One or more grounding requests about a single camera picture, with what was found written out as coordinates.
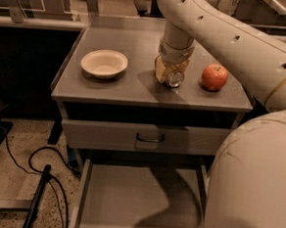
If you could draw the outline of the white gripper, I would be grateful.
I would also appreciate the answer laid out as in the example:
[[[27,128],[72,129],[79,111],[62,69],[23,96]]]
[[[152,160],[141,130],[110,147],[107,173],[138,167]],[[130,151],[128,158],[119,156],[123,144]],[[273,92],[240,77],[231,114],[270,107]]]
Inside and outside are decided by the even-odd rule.
[[[166,63],[177,65],[177,69],[185,72],[190,64],[190,57],[194,53],[194,41],[189,42],[182,48],[170,46],[165,42],[164,38],[160,39],[159,54],[160,56],[155,59],[155,75],[157,80],[164,84],[167,79]]]

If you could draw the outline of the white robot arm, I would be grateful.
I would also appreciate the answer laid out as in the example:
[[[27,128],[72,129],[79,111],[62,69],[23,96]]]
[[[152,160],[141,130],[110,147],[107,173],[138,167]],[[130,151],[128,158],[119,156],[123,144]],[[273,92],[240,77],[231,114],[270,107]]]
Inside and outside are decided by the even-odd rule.
[[[164,54],[191,40],[221,62],[267,113],[234,129],[209,171],[205,228],[286,228],[286,43],[223,14],[209,0],[158,0]]]

